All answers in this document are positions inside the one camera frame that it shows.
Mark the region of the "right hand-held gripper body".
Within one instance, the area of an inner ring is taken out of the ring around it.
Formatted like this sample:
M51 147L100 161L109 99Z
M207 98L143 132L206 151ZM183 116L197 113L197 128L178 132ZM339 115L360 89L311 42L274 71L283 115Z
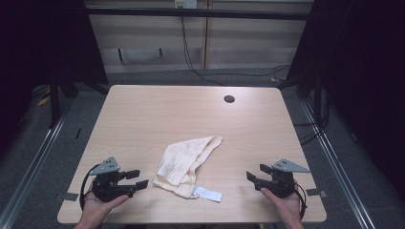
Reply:
M273 170L271 180L256 177L253 184L257 191L267 188L278 198L287 198L294 192L294 173L309 173L309 169L287 159L280 159L269 167Z

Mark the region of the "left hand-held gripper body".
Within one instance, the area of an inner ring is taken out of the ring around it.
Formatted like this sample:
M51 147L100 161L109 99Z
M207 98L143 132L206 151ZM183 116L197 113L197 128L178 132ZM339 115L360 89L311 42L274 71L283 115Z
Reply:
M113 156L106 158L89 172L90 176L95 176L92 192L103 202L109 202L122 195L131 198L136 192L136 186L118 184L126 178L126 173L120 171L120 166Z

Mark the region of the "cream cloth with white label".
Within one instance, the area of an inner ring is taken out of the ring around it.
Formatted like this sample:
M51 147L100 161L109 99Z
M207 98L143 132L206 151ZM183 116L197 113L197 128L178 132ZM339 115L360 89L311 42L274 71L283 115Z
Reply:
M169 145L160 160L153 183L163 190L186 199L206 198L220 202L222 194L196 184L197 169L222 144L221 136L213 135Z

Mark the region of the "person's left hand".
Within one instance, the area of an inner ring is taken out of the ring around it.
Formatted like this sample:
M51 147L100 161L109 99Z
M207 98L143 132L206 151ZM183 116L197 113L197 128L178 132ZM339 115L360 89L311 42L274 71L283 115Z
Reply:
M85 228L99 227L114 208L128 199L127 195L122 195L109 202L103 202L93 192L89 192L84 198L85 204L79 225Z

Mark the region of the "person's right hand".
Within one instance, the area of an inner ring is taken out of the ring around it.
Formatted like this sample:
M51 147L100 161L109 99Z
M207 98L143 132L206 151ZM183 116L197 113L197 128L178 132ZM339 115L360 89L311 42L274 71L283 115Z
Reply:
M300 217L300 199L295 193L287 198L278 198L266 188L262 188L260 192L274 205L282 222L302 222Z

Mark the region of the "black metal stand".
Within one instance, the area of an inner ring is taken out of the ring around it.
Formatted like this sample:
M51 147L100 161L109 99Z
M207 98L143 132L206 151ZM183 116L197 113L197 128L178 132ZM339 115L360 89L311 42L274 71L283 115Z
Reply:
M51 110L52 119L50 128L52 129L60 118L60 107L59 107L59 90L56 82L50 84L50 99L51 99Z

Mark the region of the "dark curtain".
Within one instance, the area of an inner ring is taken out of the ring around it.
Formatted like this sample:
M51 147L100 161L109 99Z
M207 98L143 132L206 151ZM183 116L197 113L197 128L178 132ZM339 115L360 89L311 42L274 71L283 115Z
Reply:
M85 10L84 0L0 0L0 156L35 87L108 82Z
M317 82L405 201L405 0L313 0L288 79Z

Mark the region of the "black crossbeam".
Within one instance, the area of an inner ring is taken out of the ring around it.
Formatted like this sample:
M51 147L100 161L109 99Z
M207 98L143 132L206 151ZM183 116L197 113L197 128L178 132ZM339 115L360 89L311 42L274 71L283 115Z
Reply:
M245 11L245 10L191 10L191 9L141 9L141 8L106 8L89 7L88 14L100 15L140 15L140 16L178 16L203 18L245 18L245 19L274 19L274 20L300 20L311 19L309 13L272 12L272 11Z

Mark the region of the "metal floor rail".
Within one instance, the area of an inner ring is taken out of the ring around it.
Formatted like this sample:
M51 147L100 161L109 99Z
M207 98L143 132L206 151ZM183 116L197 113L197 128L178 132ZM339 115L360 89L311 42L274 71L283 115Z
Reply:
M311 128L320 143L323 152L339 182L339 185L350 205L352 211L362 229L377 229L373 223L372 217L369 214L365 204L361 200L359 194L354 189L351 180L349 179L339 157L337 156L330 140L321 127L315 123L315 112L308 101L301 102L303 110L310 122Z
M11 229L14 222L21 211L21 208L27 199L29 192L31 191L32 185L36 180L39 171L41 170L48 154L53 147L59 133L66 120L66 115L70 111L74 101L70 99L65 107L62 109L60 117L56 120L51 129L47 132L43 142L41 143L39 149L36 152L32 163L28 167L28 170L19 182L17 189L8 201L4 211L0 215L0 229Z

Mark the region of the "white wall socket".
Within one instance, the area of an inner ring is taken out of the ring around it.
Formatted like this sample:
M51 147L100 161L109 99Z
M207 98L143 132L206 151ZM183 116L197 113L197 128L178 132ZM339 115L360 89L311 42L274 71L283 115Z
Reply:
M191 9L195 10L198 7L197 0L174 0L176 9Z

